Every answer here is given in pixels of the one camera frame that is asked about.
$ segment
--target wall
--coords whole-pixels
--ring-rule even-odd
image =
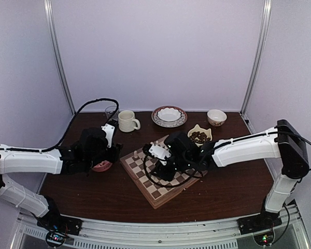
[[[52,5],[76,108],[105,96],[116,98],[121,109],[240,109],[263,0],[57,0]]]
[[[256,131],[287,119],[311,140],[311,1],[273,1],[261,68],[247,115]],[[308,150],[311,166],[311,149]],[[271,160],[278,173],[281,163]],[[296,188],[311,240],[311,172]]]
[[[48,147],[70,119],[52,52],[42,0],[0,1],[0,143]],[[36,190],[43,174],[11,176]],[[0,248],[18,210],[0,201]]]

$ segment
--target wooden chessboard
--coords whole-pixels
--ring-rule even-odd
[[[167,136],[161,138],[158,140],[158,143],[160,146],[165,147],[164,140]],[[130,153],[120,159],[121,164],[129,174],[129,176],[132,178],[134,183],[137,185],[137,187],[140,189],[142,194],[145,196],[145,198],[149,201],[149,203],[152,205],[154,209],[157,209],[158,207],[165,204],[167,201],[171,200],[178,194],[180,194],[184,189],[187,189],[192,184],[197,182],[199,179],[192,178],[186,183],[182,184],[181,186],[175,187],[175,188],[165,188],[160,187],[158,185],[155,185],[152,183],[147,176],[145,175],[144,167],[143,167],[143,159],[145,158],[145,154],[143,153],[142,148],[137,150],[137,157],[136,153]],[[148,158],[146,161],[146,170],[148,172],[151,172],[151,170],[154,169],[156,166],[157,159],[154,158]],[[171,182],[167,182],[164,180],[159,179],[156,176],[151,176],[151,178],[162,185],[177,185],[184,180],[186,180],[189,176],[187,174],[180,174],[179,172],[176,172],[174,179]]]

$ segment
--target wooden tabletop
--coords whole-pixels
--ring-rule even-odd
[[[249,134],[238,113],[227,113],[226,123],[212,127],[213,141]],[[118,131],[115,142],[124,145],[121,156],[174,131],[189,131],[199,124],[210,128],[206,113],[188,113],[188,121],[178,128],[163,128],[151,120],[151,112],[136,113],[141,129]],[[79,139],[81,131],[99,127],[103,113],[80,114],[64,145]],[[120,163],[106,172],[75,175],[48,175],[41,194],[52,197],[62,214],[113,222],[169,223],[194,222],[257,213],[273,184],[263,160],[242,162],[210,171],[200,181],[158,209],[153,209]]]

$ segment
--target plate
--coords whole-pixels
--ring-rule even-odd
[[[162,106],[155,109],[152,113],[153,122],[166,128],[181,126],[187,119],[188,115],[186,112],[176,106]]]

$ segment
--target stack of plates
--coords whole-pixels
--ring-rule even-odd
[[[173,128],[184,124],[188,119],[188,115],[184,110],[175,106],[162,106],[154,110],[152,120],[157,125]]]

